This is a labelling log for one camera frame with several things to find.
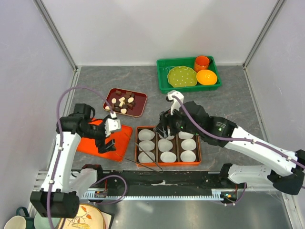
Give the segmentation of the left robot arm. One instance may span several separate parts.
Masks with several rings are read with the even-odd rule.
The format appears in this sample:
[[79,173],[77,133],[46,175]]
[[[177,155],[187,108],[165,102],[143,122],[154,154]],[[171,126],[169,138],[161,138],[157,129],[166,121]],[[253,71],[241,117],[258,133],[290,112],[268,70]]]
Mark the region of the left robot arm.
[[80,174],[71,180],[75,153],[82,138],[93,139],[100,154],[115,151],[115,140],[107,141],[112,133],[121,131],[116,113],[109,113],[100,124],[93,124],[95,110],[87,104],[76,104],[73,113],[59,119],[56,144],[46,178],[30,202],[43,218],[76,216],[80,197],[91,187],[101,187],[105,177],[100,165],[85,164]]

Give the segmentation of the metal serving tongs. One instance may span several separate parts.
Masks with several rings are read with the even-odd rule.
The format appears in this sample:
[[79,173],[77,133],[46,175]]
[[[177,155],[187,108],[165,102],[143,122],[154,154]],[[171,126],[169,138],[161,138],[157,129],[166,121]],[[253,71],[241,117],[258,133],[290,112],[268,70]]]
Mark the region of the metal serving tongs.
[[160,170],[156,170],[156,169],[153,169],[152,167],[148,167],[148,166],[146,166],[146,165],[144,165],[144,164],[142,164],[142,163],[140,163],[140,162],[137,162],[137,161],[134,161],[134,160],[131,160],[131,159],[128,159],[128,158],[126,158],[126,157],[124,157],[124,156],[122,156],[122,155],[119,155],[118,153],[115,153],[117,156],[119,156],[119,157],[121,157],[121,158],[123,158],[123,159],[125,159],[125,160],[127,160],[127,161],[130,161],[130,162],[133,162],[133,163],[135,163],[135,164],[137,164],[137,165],[141,165],[142,167],[145,167],[145,168],[147,168],[147,169],[149,169],[149,170],[151,170],[151,171],[154,171],[154,172],[157,172],[157,173],[163,173],[164,172],[164,170],[163,170],[163,168],[155,161],[155,160],[153,160],[153,158],[146,152],[146,151],[142,151],[153,163],[155,163],[155,165],[160,169]]

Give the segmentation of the dark red lacquer tray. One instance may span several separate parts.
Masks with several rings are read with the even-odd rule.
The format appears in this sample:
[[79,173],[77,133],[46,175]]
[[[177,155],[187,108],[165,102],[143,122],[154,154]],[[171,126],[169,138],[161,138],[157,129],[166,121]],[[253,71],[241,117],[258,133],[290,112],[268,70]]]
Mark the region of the dark red lacquer tray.
[[[116,94],[116,90],[121,91],[121,94]],[[120,88],[112,88],[107,95],[107,103],[103,104],[103,109],[106,110],[105,106],[109,106],[114,112],[118,114],[121,113],[121,109],[127,109],[127,113],[122,115],[132,116],[132,117],[140,117],[143,114],[146,102],[147,95],[145,93],[140,93],[136,91],[120,89]]]

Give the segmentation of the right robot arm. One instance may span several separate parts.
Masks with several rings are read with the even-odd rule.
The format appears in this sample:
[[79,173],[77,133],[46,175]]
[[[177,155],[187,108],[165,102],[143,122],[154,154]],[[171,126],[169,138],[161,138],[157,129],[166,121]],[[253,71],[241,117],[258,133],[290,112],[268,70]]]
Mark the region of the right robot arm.
[[234,183],[271,184],[289,195],[297,195],[304,188],[303,150],[294,152],[276,147],[226,118],[208,115],[194,101],[184,103],[178,110],[161,112],[154,131],[163,138],[179,132],[196,135],[209,145],[234,150],[261,163],[260,166],[224,164],[218,176],[222,187]]

